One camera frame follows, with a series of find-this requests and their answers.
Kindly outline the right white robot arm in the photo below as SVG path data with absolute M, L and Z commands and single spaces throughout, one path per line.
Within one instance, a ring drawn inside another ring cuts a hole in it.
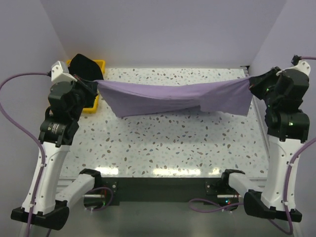
M 302 214 L 295 204 L 295 181 L 299 149 L 308 139 L 310 119 L 300 110 L 309 88 L 311 67 L 299 61 L 293 67 L 249 78 L 250 92 L 266 105 L 265 123 L 269 136 L 269 168 L 265 187 L 252 183 L 244 172 L 226 169 L 212 185 L 226 194 L 243 198 L 247 215 L 263 219 L 301 222 Z

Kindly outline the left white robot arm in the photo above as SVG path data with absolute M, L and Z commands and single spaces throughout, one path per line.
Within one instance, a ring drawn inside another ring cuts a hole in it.
M 92 194 L 101 191 L 101 173 L 85 168 L 68 187 L 56 192 L 83 108 L 87 101 L 97 96 L 91 84 L 77 75 L 53 83 L 48 96 L 50 106 L 45 111 L 36 140 L 39 157 L 33 180 L 21 207 L 12 210 L 12 220 L 60 230 L 67 222 L 70 208 L 81 196 L 88 191 Z

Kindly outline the purple t shirt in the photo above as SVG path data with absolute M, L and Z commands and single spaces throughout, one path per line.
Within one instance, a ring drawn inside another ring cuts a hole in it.
M 98 80 L 98 90 L 117 117 L 199 107 L 202 112 L 246 116 L 252 100 L 248 79 L 189 84 L 145 85 Z

